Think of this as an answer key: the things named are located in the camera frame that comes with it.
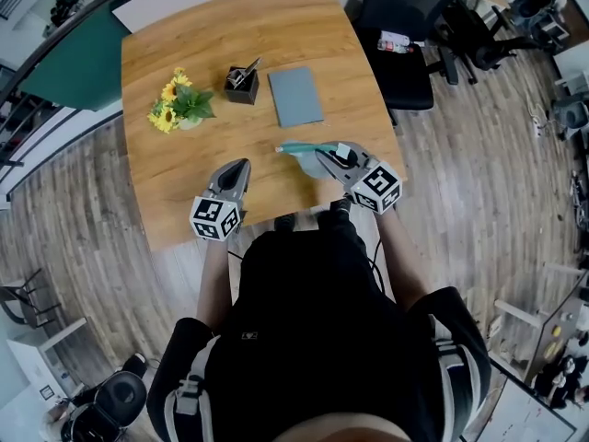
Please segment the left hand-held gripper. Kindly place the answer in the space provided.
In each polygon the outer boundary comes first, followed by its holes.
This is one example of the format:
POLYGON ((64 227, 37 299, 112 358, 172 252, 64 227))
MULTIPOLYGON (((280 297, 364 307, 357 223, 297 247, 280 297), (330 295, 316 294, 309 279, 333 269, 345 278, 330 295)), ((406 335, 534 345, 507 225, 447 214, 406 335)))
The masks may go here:
POLYGON ((190 222, 197 237, 225 242, 240 229, 250 174, 247 158, 230 161, 214 172, 207 189, 192 203, 190 222))

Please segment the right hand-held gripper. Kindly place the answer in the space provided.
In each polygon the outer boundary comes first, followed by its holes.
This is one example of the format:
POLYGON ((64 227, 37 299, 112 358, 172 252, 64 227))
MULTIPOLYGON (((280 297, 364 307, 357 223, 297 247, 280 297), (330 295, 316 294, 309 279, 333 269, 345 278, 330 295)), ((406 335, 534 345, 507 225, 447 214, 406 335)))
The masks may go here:
POLYGON ((332 141, 325 147, 315 151, 319 164, 342 185, 354 204, 382 215, 400 199, 401 178, 386 161, 369 157, 354 142, 332 141))

